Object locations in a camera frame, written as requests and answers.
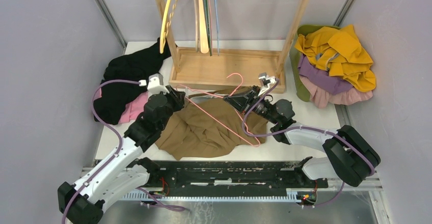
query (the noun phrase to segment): robotic arm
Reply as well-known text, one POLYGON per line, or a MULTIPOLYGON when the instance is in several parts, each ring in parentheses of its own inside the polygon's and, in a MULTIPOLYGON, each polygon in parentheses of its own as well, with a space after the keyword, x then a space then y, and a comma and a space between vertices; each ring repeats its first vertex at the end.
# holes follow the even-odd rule
MULTIPOLYGON (((370 175, 368 164, 329 133, 343 137, 373 167, 380 163, 377 153, 350 126, 345 125, 339 130, 310 130, 310 127, 298 124, 292 119, 295 113, 291 102, 281 99, 271 104, 265 99, 277 82, 276 79, 265 73, 259 79, 261 87, 253 86, 245 93, 225 96, 224 100, 243 114, 253 111, 273 123, 271 132, 278 133, 273 135, 278 142, 303 145, 327 154, 323 158, 304 159, 298 168, 302 173, 297 181, 340 178, 351 186, 358 186, 370 175)), ((120 150, 114 148, 88 174, 72 185, 64 182, 58 188, 59 209, 64 213, 69 205, 66 216, 72 223, 98 223, 113 203, 148 182, 153 166, 146 158, 139 160, 130 171, 122 173, 122 170, 156 142, 170 116, 183 108, 185 93, 178 92, 171 86, 165 87, 162 81, 160 74, 149 77, 147 87, 152 95, 144 106, 144 112, 125 132, 120 150)))

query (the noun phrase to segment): wooden frame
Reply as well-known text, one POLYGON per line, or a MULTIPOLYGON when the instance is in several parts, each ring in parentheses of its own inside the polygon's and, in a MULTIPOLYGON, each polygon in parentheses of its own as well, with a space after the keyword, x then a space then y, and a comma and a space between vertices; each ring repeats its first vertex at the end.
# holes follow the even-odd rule
MULTIPOLYGON (((173 58, 173 69, 170 85, 185 85, 193 89, 217 90, 240 83, 239 77, 226 77, 234 72, 242 74, 244 86, 258 85, 258 75, 279 78, 279 85, 273 90, 283 93, 286 87, 284 66, 295 33, 300 25, 309 0, 300 0, 291 27, 281 51, 220 49, 220 55, 196 52, 195 48, 176 47, 171 28, 168 31, 167 43, 173 58)), ((161 19, 164 16, 165 0, 156 0, 161 19)))

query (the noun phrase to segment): light pink cloth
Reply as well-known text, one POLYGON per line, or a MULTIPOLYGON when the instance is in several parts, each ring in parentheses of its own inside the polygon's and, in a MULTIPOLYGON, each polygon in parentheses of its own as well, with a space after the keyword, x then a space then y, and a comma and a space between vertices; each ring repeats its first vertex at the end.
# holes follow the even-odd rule
MULTIPOLYGON (((102 96, 102 91, 99 89, 99 93, 95 99, 102 96)), ((131 120, 136 120, 138 115, 144 111, 144 104, 148 101, 148 92, 141 93, 134 101, 126 105, 126 109, 120 117, 119 124, 128 123, 131 120)))
POLYGON ((373 96, 372 91, 363 93, 355 88, 351 88, 346 92, 336 95, 331 95, 326 90, 313 84, 307 77, 300 76, 300 80, 311 94, 311 101, 313 101, 318 108, 325 108, 329 102, 333 104, 351 105, 359 101, 366 101, 373 96))

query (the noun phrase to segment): gray wall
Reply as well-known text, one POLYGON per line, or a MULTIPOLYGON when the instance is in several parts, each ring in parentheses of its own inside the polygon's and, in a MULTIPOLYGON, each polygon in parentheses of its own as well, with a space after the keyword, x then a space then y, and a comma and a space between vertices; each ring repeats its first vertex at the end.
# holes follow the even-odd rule
MULTIPOLYGON (((285 39, 299 0, 218 0, 221 40, 285 39)), ((127 41, 160 35, 154 0, 105 0, 127 41)), ((310 0, 302 23, 333 24, 345 0, 310 0)), ((172 24, 176 40, 195 39, 193 0, 179 0, 172 24)), ((214 11, 212 24, 215 29, 214 11)))
POLYGON ((57 188, 90 163, 91 94, 121 55, 94 0, 0 0, 0 223, 60 223, 57 188))
POLYGON ((378 151, 394 223, 430 223, 432 212, 432 0, 356 0, 353 23, 374 59, 374 97, 349 107, 378 151))

